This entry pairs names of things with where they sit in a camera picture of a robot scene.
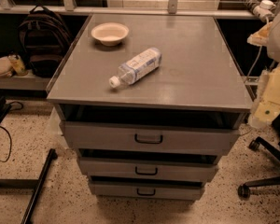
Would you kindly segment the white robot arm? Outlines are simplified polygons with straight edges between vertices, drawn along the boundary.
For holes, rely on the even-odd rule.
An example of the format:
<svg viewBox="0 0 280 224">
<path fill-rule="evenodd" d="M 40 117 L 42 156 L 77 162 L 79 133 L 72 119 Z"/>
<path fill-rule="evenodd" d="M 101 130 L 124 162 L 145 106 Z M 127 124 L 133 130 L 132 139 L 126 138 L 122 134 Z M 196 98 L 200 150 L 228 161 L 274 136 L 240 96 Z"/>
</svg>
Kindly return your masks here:
<svg viewBox="0 0 280 224">
<path fill-rule="evenodd" d="M 280 114 L 280 11 L 272 21 L 250 35 L 247 42 L 254 46 L 266 47 L 268 57 L 278 63 L 271 72 L 261 73 L 257 98 L 248 117 L 248 124 L 260 129 L 271 125 Z"/>
</svg>

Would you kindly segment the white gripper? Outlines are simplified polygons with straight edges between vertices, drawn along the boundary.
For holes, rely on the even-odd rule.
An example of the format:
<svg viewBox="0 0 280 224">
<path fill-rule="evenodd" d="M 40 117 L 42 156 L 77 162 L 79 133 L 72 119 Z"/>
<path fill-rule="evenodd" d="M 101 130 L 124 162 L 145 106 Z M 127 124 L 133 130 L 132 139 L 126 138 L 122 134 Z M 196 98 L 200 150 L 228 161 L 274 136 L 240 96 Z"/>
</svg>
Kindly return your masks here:
<svg viewBox="0 0 280 224">
<path fill-rule="evenodd" d="M 247 43 L 253 46 L 266 47 L 272 22 L 268 22 L 254 34 L 250 35 Z M 280 114 L 280 64 L 269 74 L 266 83 L 258 87 L 257 99 L 252 105 L 248 124 L 253 128 L 264 128 L 271 125 Z"/>
</svg>

